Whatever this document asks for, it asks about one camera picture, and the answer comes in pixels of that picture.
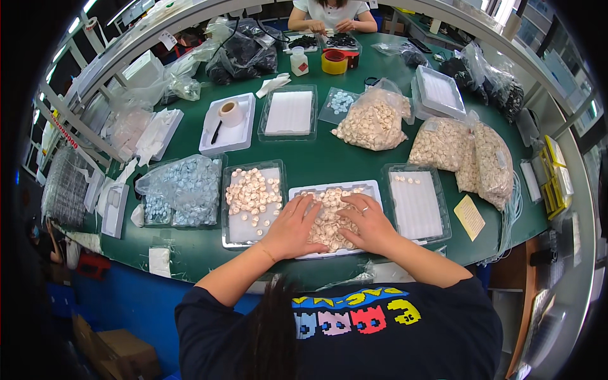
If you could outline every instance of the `yellow paper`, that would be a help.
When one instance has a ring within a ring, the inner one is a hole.
[[[466,195],[460,203],[454,209],[454,213],[458,217],[458,220],[462,223],[466,233],[469,234],[471,241],[474,241],[483,226],[486,225],[486,221],[483,220],[482,215],[479,213],[473,199]]]

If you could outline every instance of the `yellow tape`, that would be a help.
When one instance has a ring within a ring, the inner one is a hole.
[[[321,70],[325,71],[327,74],[338,75],[344,74],[348,67],[348,58],[344,58],[340,62],[333,62],[325,58],[325,54],[321,55]]]

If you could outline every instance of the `white bottle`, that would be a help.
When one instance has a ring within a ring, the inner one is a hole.
[[[302,46],[294,46],[291,51],[293,54],[289,58],[291,60],[291,71],[299,77],[308,73],[308,57],[304,54]]]

